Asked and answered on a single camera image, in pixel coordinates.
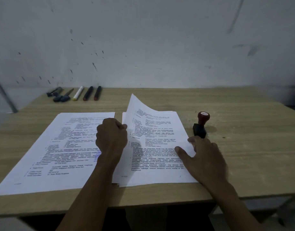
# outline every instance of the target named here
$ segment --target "white marker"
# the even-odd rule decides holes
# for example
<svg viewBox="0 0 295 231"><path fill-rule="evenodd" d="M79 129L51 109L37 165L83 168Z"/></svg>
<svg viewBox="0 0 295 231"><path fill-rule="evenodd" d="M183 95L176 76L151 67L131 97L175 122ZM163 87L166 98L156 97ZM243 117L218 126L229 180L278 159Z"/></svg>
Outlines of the white marker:
<svg viewBox="0 0 295 231"><path fill-rule="evenodd" d="M82 92L82 90L83 90L83 86L81 86L79 90L76 92L76 95L73 97L73 101L78 100L78 97L80 96L80 93Z"/></svg>

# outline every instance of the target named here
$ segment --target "person's left hand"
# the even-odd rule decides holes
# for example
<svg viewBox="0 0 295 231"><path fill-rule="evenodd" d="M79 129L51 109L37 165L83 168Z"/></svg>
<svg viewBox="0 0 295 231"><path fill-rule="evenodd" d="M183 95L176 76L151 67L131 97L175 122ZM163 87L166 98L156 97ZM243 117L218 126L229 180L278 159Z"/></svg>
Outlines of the person's left hand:
<svg viewBox="0 0 295 231"><path fill-rule="evenodd" d="M114 164L114 167L118 164L127 144L126 128L126 124L122 125L115 118L106 118L97 127L95 143L102 152L97 164L109 163Z"/></svg>

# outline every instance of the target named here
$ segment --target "paper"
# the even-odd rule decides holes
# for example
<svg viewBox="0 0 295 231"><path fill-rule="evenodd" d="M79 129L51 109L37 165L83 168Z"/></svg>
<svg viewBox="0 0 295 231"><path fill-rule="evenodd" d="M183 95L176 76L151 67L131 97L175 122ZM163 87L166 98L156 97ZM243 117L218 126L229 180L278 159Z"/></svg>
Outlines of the paper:
<svg viewBox="0 0 295 231"><path fill-rule="evenodd" d="M97 162L97 126L115 113L60 113L0 184L0 195L82 188Z"/></svg>
<svg viewBox="0 0 295 231"><path fill-rule="evenodd" d="M188 155L195 155L176 112L155 111L132 95L122 123L128 126L128 144L114 172L113 183L122 187L196 182L174 151L180 146Z"/></svg>

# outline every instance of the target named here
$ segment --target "wood grain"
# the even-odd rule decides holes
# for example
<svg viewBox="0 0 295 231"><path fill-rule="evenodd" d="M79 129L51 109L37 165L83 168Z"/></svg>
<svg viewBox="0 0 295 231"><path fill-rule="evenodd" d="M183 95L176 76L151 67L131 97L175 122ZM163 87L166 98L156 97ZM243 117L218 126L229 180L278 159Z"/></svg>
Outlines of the wood grain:
<svg viewBox="0 0 295 231"><path fill-rule="evenodd" d="M0 182L57 114L114 111L121 121L132 93L155 110L176 111L189 136L197 113L209 112L208 137L219 145L229 166L229 181L240 197L295 194L295 111L261 97L252 88L107 88L97 102L92 98L84 102L81 95L78 101L67 103L54 103L44 94L0 125ZM65 212L79 191L0 196L0 216ZM199 183L115 186L110 206L210 199Z"/></svg>

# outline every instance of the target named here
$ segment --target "printed document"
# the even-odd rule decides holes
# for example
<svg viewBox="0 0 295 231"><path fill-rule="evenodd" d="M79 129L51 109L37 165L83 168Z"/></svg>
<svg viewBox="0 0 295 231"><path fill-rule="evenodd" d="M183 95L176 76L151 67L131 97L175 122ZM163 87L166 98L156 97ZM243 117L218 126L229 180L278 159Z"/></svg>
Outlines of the printed document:
<svg viewBox="0 0 295 231"><path fill-rule="evenodd" d="M113 183L123 187L196 182L174 151L179 146L188 155L195 155L176 112L153 110L131 95L122 122L127 124L128 143L115 169Z"/></svg>
<svg viewBox="0 0 295 231"><path fill-rule="evenodd" d="M115 113L60 113L0 184L0 195L82 188L101 154L97 126Z"/></svg>

